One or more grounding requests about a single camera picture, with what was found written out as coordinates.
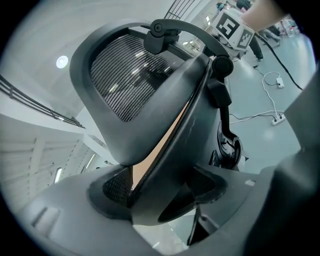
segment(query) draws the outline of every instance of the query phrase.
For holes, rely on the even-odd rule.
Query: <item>black cable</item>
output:
[[[253,67],[256,71],[258,71],[261,75],[263,75],[263,77],[265,77],[265,74],[262,74],[261,72],[260,72],[260,70],[259,69],[257,69],[257,67]],[[270,84],[270,83],[268,83],[267,81],[266,81],[266,79],[264,79],[263,80],[268,86],[279,86],[280,85],[280,83],[275,83],[275,84]]]
[[[255,116],[246,116],[246,117],[241,117],[241,118],[236,117],[234,114],[229,114],[229,115],[234,116],[238,120],[247,119],[247,118],[255,118],[255,117],[273,117],[273,119],[276,119],[276,117],[272,114],[258,114]]]
[[[259,38],[262,42],[264,42],[266,44],[266,46],[268,46],[268,48],[271,50],[271,52],[273,53],[274,57],[276,58],[276,60],[280,63],[280,65],[283,67],[284,71],[289,75],[291,81],[294,83],[294,85],[296,87],[298,87],[300,90],[303,90],[293,79],[293,77],[291,76],[291,74],[289,73],[288,69],[285,67],[285,65],[283,65],[283,63],[281,62],[281,60],[278,58],[278,56],[276,55],[274,49],[270,46],[270,44],[260,35],[258,35],[257,33],[254,33],[254,35]]]

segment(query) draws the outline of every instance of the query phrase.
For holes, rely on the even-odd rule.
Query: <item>white cable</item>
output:
[[[274,108],[274,112],[275,112],[276,117],[279,118],[279,116],[278,116],[278,114],[277,114],[277,110],[276,110],[276,104],[275,104],[274,100],[270,97],[270,94],[269,94],[269,92],[266,90],[266,88],[265,88],[265,83],[264,83],[264,80],[265,80],[266,75],[271,74],[271,73],[277,73],[277,74],[279,75],[278,78],[280,78],[280,73],[279,73],[279,72],[274,72],[274,71],[272,71],[272,72],[266,73],[266,74],[263,76],[263,78],[262,78],[262,85],[263,85],[264,91],[266,92],[266,94],[268,94],[269,99],[270,99],[270,100],[272,101],[272,103],[273,103],[273,108]]]
[[[229,124],[236,124],[236,123],[244,122],[244,121],[247,121],[247,120],[249,120],[251,118],[255,118],[255,117],[259,116],[259,115],[267,114],[267,113],[270,113],[270,112],[276,112],[276,113],[277,112],[279,112],[279,113],[281,112],[281,113],[283,113],[284,111],[269,110],[269,111],[266,111],[266,112],[263,112],[263,113],[255,114],[255,115],[250,116],[250,117],[248,117],[247,119],[244,119],[244,120],[240,120],[240,121],[236,121],[236,122],[230,122]]]

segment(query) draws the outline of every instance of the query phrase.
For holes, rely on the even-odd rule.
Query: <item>railing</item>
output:
[[[194,1],[195,0],[175,0],[164,18],[180,20]]]
[[[28,95],[24,94],[22,91],[14,87],[10,82],[8,82],[2,75],[0,75],[0,91],[8,95],[10,99],[20,102],[21,104],[32,108],[42,114],[50,116],[59,121],[84,128],[74,117],[68,118],[58,112],[42,105],[41,103],[30,98]]]

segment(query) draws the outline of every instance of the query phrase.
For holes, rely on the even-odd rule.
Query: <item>extension cord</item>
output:
[[[282,88],[285,87],[284,81],[282,80],[281,77],[277,78],[277,79],[276,79],[276,82],[277,82],[277,84],[278,84],[278,88],[282,89]]]
[[[280,114],[279,117],[277,117],[276,119],[272,120],[272,125],[276,126],[280,123],[282,123],[284,120],[286,120],[286,117],[284,114]]]

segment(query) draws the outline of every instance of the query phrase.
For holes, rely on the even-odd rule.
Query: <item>black trousers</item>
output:
[[[254,55],[258,58],[258,59],[261,59],[263,58],[263,54],[262,54],[262,51],[261,51],[261,48],[258,44],[258,41],[256,39],[256,37],[254,36],[249,44],[251,50],[253,51]]]

